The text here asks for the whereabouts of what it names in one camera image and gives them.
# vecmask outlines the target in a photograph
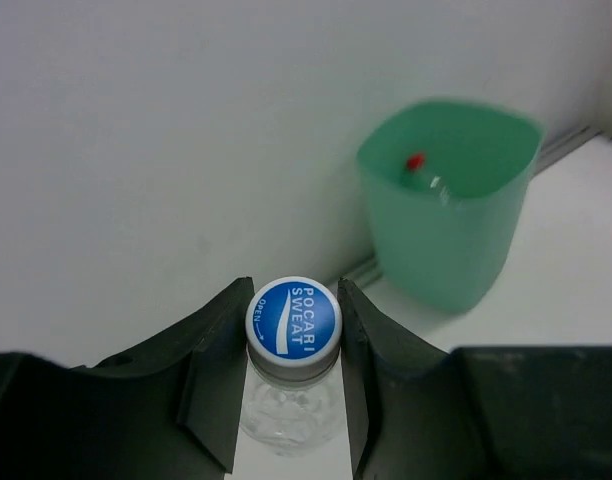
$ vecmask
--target bottle cap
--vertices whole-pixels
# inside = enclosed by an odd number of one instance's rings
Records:
[[[406,162],[406,170],[418,170],[424,166],[426,155],[423,152],[416,153]]]
[[[286,386],[314,383],[339,354],[342,314],[321,283],[285,277],[264,286],[246,312],[248,354],[260,375]]]

